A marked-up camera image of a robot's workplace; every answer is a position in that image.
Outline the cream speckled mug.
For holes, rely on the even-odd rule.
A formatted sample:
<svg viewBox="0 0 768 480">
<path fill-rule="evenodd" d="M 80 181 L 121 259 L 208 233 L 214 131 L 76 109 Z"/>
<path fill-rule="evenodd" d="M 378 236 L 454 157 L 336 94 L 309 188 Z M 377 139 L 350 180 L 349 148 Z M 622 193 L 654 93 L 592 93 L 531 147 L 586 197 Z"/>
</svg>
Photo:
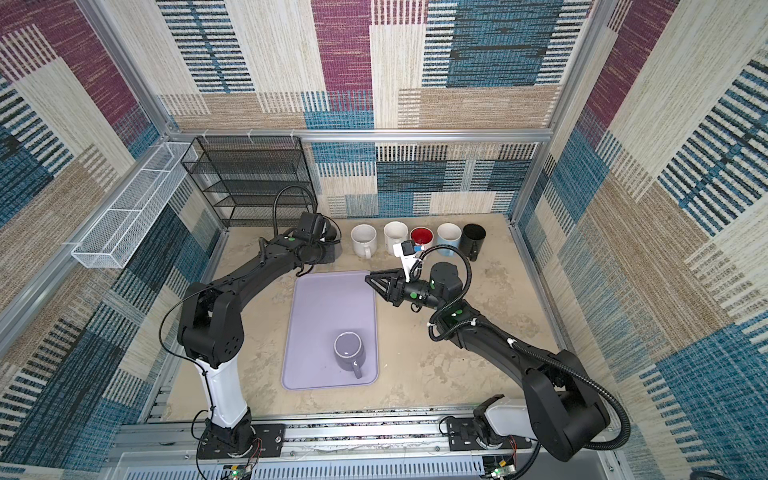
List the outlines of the cream speckled mug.
<svg viewBox="0 0 768 480">
<path fill-rule="evenodd" d="M 371 259 L 377 250 L 377 230 L 370 224 L 356 225 L 350 232 L 353 252 L 362 259 Z"/>
</svg>

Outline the white patterned mug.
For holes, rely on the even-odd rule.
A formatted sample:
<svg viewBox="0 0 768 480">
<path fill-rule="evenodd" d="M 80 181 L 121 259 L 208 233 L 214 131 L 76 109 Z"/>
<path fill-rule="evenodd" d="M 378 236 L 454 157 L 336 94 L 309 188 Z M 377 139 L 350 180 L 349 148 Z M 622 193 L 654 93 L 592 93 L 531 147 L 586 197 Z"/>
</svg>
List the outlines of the white patterned mug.
<svg viewBox="0 0 768 480">
<path fill-rule="evenodd" d="M 401 221 L 390 221 L 383 228 L 385 245 L 390 255 L 395 255 L 394 246 L 409 238 L 408 226 Z"/>
</svg>

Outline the white ceramic mug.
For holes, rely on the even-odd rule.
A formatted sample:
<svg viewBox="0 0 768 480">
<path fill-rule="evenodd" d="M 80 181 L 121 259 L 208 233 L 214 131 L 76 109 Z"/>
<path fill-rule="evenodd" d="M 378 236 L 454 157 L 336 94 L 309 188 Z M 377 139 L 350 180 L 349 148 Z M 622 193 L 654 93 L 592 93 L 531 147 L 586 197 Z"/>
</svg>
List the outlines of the white ceramic mug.
<svg viewBox="0 0 768 480">
<path fill-rule="evenodd" d="M 427 227 L 415 227 L 410 231 L 409 238 L 415 246 L 427 249 L 433 245 L 435 236 L 433 231 Z"/>
</svg>

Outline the light blue mug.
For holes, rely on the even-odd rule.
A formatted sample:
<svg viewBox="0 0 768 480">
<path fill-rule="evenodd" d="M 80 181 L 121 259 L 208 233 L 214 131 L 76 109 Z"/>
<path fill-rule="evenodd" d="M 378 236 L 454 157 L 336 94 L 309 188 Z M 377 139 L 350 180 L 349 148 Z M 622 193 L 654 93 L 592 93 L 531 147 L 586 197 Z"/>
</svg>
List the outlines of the light blue mug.
<svg viewBox="0 0 768 480">
<path fill-rule="evenodd" d="M 462 236 L 462 228 L 454 223 L 442 223 L 436 230 L 437 244 L 459 247 Z"/>
</svg>

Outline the purple ceramic mug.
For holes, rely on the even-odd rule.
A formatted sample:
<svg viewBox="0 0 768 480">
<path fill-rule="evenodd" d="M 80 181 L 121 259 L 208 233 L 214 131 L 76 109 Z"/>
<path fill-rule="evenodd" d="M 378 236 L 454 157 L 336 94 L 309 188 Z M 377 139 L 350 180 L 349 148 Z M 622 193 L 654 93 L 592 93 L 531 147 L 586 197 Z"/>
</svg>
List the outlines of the purple ceramic mug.
<svg viewBox="0 0 768 480">
<path fill-rule="evenodd" d="M 334 340 L 333 352 L 337 365 L 346 372 L 351 372 L 356 379 L 363 376 L 362 366 L 366 351 L 361 336 L 355 331 L 340 333 Z"/>
</svg>

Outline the black ceramic mug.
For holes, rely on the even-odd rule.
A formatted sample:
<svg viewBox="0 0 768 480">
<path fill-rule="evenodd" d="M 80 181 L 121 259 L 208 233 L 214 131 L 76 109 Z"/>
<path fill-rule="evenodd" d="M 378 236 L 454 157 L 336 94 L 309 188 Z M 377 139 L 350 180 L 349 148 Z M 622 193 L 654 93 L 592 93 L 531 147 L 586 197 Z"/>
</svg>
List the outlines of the black ceramic mug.
<svg viewBox="0 0 768 480">
<path fill-rule="evenodd" d="M 472 262 L 476 261 L 487 232 L 479 224 L 469 223 L 462 228 L 459 250 Z"/>
</svg>

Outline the grey ceramic mug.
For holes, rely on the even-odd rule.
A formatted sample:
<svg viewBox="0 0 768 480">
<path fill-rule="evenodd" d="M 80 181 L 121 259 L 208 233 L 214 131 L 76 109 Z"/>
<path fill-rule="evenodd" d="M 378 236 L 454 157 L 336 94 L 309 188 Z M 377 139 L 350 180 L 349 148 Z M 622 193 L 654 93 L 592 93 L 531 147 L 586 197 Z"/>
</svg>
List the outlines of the grey ceramic mug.
<svg viewBox="0 0 768 480">
<path fill-rule="evenodd" d="M 339 240 L 326 243 L 326 260 L 334 263 L 342 254 L 342 245 Z"/>
</svg>

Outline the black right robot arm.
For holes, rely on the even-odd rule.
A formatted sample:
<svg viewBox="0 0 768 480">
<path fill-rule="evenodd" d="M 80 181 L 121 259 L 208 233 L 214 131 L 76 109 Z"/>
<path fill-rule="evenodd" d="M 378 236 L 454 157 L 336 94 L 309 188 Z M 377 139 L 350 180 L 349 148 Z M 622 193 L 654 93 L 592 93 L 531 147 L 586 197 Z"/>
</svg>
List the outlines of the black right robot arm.
<svg viewBox="0 0 768 480">
<path fill-rule="evenodd" d="M 586 375 L 578 358 L 566 350 L 553 354 L 537 348 L 493 324 L 465 299 L 471 283 L 460 279 L 456 265 L 435 264 L 427 280 L 399 268 L 371 272 L 365 282 L 396 307 L 408 301 L 432 309 L 431 340 L 473 352 L 514 380 L 524 393 L 531 435 L 556 459 L 626 442 L 625 430 L 612 440 L 596 439 L 610 424 L 605 405 L 616 401 Z"/>
</svg>

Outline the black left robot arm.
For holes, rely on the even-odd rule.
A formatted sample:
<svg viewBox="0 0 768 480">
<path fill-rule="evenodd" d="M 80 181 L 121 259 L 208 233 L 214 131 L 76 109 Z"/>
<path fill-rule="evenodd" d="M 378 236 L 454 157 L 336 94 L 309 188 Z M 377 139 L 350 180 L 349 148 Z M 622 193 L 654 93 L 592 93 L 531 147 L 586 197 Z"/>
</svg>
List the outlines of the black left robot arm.
<svg viewBox="0 0 768 480">
<path fill-rule="evenodd" d="M 220 454 L 243 457 L 255 450 L 252 415 L 240 385 L 238 355 L 245 333 L 243 308 L 285 274 L 306 274 L 333 263 L 341 251 L 340 229 L 320 214 L 304 212 L 298 225 L 259 240 L 259 252 L 230 274 L 191 284 L 181 302 L 177 343 L 193 362 L 207 397 L 203 439 Z"/>
</svg>

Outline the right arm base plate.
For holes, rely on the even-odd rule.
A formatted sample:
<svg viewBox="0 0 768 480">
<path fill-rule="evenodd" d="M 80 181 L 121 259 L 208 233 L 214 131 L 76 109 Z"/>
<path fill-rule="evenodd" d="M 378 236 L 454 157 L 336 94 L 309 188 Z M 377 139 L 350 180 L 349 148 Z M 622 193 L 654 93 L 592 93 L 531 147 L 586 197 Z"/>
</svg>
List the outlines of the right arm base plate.
<svg viewBox="0 0 768 480">
<path fill-rule="evenodd" d="M 448 438 L 451 451 L 529 449 L 533 441 L 526 437 L 501 436 L 484 420 L 446 416 L 438 423 L 439 432 Z"/>
</svg>

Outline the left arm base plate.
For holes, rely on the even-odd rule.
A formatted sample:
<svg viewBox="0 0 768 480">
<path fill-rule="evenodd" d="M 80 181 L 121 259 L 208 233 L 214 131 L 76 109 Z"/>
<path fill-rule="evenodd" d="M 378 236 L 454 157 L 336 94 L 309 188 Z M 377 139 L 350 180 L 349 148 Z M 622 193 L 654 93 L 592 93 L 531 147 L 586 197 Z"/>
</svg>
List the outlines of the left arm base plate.
<svg viewBox="0 0 768 480">
<path fill-rule="evenodd" d="M 234 459 L 235 461 L 276 458 L 281 455 L 286 425 L 245 424 L 232 429 L 208 426 L 197 449 L 200 460 Z"/>
</svg>

